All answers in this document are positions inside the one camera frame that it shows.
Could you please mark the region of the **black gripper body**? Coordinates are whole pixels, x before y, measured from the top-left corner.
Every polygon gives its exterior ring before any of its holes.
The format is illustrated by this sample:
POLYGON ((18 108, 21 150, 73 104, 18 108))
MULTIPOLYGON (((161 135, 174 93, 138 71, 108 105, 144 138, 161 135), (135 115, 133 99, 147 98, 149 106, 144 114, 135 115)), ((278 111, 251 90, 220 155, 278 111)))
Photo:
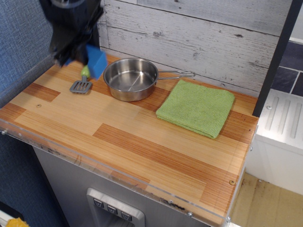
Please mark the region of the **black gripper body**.
POLYGON ((49 51, 54 57, 70 56, 73 50, 86 42, 87 36, 104 11, 99 0, 39 2, 53 28, 49 51))

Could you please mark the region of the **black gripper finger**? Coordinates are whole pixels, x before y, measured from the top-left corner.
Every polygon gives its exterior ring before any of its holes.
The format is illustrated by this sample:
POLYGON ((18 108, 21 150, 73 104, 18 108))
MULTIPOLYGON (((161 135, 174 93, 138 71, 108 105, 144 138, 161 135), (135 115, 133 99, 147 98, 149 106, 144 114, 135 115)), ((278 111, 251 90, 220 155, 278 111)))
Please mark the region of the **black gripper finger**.
POLYGON ((73 61, 72 48, 64 48, 61 50, 59 50, 58 48, 54 48, 53 59, 55 64, 60 67, 70 64, 73 61))
POLYGON ((87 44, 88 42, 71 42, 71 60, 87 65, 89 62, 87 44))

